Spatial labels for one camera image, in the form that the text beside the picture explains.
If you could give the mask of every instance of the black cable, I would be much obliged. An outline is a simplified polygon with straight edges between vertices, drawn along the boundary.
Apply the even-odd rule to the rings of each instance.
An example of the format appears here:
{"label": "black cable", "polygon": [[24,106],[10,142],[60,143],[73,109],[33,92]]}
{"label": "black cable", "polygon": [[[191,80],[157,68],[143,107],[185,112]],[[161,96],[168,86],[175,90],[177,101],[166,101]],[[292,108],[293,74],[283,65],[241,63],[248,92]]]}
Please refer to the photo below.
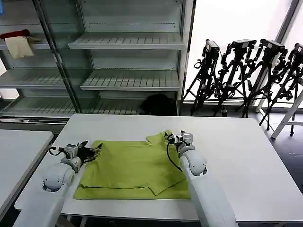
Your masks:
{"label": "black cable", "polygon": [[83,164],[84,163],[87,163],[87,162],[90,162],[90,161],[93,161],[93,160],[95,160],[96,158],[94,157],[94,158],[92,158],[92,159],[89,159],[89,160],[86,160],[86,161],[83,161]]}
{"label": "black cable", "polygon": [[65,154],[65,156],[66,156],[67,159],[70,159],[70,158],[71,158],[70,154],[67,153],[64,149],[63,149],[63,150],[60,150],[57,154],[55,154],[55,156],[58,156],[58,155],[61,154],[61,153]]}
{"label": "black cable", "polygon": [[53,155],[53,153],[51,152],[51,150],[56,150],[56,147],[50,147],[50,148],[48,149],[48,152],[49,152],[51,155]]}
{"label": "black cable", "polygon": [[173,162],[173,160],[171,160],[171,158],[170,158],[170,156],[169,156],[169,142],[167,143],[166,152],[167,152],[167,157],[169,158],[170,162],[171,162],[178,170],[180,170],[180,171],[182,172],[182,169],[181,169],[179,166],[177,166],[177,165]]}

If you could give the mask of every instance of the table leg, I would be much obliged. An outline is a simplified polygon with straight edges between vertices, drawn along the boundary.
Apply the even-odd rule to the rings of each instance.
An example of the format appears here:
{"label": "table leg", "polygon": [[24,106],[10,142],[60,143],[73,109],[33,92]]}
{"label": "table leg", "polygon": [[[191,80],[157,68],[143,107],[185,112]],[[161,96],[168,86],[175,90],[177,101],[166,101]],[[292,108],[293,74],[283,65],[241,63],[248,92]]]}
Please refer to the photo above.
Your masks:
{"label": "table leg", "polygon": [[59,216],[57,223],[57,227],[75,227],[71,222],[69,222],[65,217],[62,215]]}
{"label": "table leg", "polygon": [[80,227],[85,227],[86,221],[87,221],[87,217],[82,217]]}

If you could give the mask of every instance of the beige cloth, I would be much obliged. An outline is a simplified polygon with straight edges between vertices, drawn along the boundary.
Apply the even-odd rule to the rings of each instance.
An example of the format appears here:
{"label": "beige cloth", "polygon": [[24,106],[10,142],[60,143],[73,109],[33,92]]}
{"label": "beige cloth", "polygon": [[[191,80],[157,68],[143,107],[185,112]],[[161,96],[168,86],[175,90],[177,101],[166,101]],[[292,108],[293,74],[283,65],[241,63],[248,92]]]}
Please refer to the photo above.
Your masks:
{"label": "beige cloth", "polygon": [[6,38],[5,43],[9,49],[11,56],[15,59],[34,55],[26,37],[17,36]]}

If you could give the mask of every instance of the window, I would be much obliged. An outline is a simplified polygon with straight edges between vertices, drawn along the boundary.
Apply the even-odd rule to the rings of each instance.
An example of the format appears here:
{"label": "window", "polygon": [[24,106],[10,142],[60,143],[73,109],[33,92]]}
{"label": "window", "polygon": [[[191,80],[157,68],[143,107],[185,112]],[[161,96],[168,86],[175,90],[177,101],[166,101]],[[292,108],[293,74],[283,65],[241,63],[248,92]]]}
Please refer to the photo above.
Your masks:
{"label": "window", "polygon": [[[198,69],[194,68],[197,59],[205,46],[205,40],[214,40],[223,54],[229,43],[240,39],[255,39],[257,44],[251,57],[255,56],[261,38],[275,40],[276,35],[283,23],[291,0],[199,0],[196,2],[195,18],[191,48],[188,59],[186,89],[194,80]],[[233,59],[231,53],[227,62]],[[216,71],[221,69],[219,59]],[[235,75],[234,81],[238,80],[240,72]],[[256,79],[258,71],[251,77],[252,83]],[[198,82],[192,91],[196,93]],[[188,94],[187,101],[195,98]]]}
{"label": "window", "polygon": [[[302,21],[303,21],[303,5],[300,6],[297,15],[294,18],[294,22],[292,27],[290,28],[290,31],[284,41],[284,45],[286,49],[288,49],[288,53],[294,48],[294,45],[296,43],[303,44],[303,27],[302,27]],[[274,96],[277,94],[278,90],[280,89],[280,86],[275,84],[272,87],[272,91],[274,92]],[[298,95],[303,90],[303,87],[299,85],[298,87]],[[291,107],[294,99],[291,99],[289,101],[286,100],[286,98],[279,99],[278,102],[283,103],[276,103],[274,107]],[[264,107],[267,106],[267,102],[265,101],[263,104]]]}

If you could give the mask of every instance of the red cloth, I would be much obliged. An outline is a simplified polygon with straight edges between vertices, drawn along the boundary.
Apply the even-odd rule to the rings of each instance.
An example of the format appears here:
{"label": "red cloth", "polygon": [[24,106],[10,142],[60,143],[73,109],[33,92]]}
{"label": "red cloth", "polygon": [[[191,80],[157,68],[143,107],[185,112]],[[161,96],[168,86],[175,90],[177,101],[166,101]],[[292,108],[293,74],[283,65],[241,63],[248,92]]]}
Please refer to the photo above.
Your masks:
{"label": "red cloth", "polygon": [[11,38],[16,36],[30,36],[30,33],[27,29],[15,32],[7,32],[0,35],[0,39]]}

